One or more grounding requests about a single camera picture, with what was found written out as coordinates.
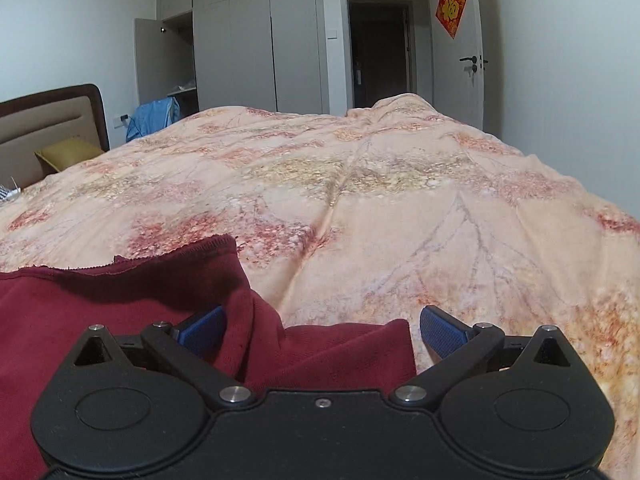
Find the dark red sweater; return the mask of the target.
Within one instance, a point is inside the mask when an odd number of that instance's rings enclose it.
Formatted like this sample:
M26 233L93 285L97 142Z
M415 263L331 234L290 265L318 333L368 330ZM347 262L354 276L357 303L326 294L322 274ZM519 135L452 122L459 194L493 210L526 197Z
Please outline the dark red sweater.
M43 473L30 413L88 326L99 323L115 335L130 335L218 306L227 328L208 364L256 392L390 392L416 374L405 320L285 327L250 288L229 235L157 257L118 257L97 268L24 268L1 278L2 477L35 479Z

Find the blue clothes pile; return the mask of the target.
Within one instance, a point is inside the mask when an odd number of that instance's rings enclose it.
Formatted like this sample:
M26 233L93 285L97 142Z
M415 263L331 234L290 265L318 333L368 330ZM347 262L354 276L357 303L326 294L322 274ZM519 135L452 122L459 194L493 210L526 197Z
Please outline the blue clothes pile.
M144 103L128 119L126 142L159 132L181 118L180 105L173 96Z

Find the white bedroom door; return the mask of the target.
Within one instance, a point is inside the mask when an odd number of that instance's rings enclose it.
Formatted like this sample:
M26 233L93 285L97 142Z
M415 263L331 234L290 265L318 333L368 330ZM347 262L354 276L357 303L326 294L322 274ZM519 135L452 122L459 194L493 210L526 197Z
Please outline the white bedroom door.
M451 39L435 18L438 0L430 0L432 12L433 104L442 114L476 128L484 120L484 70L465 73L459 58L484 58L480 2L468 0L457 36Z

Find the floral peach duvet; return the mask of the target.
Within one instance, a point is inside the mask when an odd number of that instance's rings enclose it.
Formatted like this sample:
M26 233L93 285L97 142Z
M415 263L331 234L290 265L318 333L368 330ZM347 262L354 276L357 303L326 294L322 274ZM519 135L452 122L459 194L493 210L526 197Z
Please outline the floral peach duvet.
M615 413L607 474L639 474L639 221L533 155L402 94L343 117L217 107L1 208L1 271L81 269L230 234L287 326L416 322L434 304L555 324Z

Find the mustard yellow pillow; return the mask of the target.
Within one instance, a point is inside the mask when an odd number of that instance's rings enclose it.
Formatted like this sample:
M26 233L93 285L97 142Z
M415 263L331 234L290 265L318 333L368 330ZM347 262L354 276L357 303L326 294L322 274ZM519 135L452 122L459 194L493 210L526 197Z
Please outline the mustard yellow pillow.
M71 166L93 159L103 151L79 138L69 138L35 151L40 164L48 174L57 174Z

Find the checkered blue white pillow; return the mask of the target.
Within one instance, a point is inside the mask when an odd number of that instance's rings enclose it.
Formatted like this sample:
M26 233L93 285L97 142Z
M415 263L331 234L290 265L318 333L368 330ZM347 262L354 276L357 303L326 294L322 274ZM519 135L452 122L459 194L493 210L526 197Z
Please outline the checkered blue white pillow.
M13 178L0 184L0 203L2 204L15 200L21 194L22 189Z

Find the brown padded headboard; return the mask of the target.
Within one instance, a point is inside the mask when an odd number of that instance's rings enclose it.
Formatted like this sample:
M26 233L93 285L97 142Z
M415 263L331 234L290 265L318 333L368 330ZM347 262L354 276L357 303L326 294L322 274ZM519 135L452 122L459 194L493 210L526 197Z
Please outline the brown padded headboard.
M70 139L110 149L104 107L95 84L21 96L1 103L1 185L28 188L52 174L37 154Z

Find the open wardrobe door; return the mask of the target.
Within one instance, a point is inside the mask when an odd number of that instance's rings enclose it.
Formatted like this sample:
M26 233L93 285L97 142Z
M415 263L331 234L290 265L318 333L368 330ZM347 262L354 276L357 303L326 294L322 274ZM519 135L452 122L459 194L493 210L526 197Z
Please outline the open wardrobe door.
M140 104L163 99L166 94L164 39L160 22L134 20L134 67Z

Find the grey built-in wardrobe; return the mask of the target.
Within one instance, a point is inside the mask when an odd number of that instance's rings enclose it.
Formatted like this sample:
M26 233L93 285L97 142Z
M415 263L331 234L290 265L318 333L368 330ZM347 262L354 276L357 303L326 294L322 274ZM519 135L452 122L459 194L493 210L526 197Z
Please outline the grey built-in wardrobe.
M322 0L157 0L185 21L198 105L298 114L329 109Z

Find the red fu door decoration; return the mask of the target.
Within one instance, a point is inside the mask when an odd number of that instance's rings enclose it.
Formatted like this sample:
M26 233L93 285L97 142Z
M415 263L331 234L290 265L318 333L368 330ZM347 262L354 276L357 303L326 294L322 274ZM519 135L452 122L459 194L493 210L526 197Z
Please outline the red fu door decoration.
M464 8L468 0L438 0L435 18L451 39L456 38Z

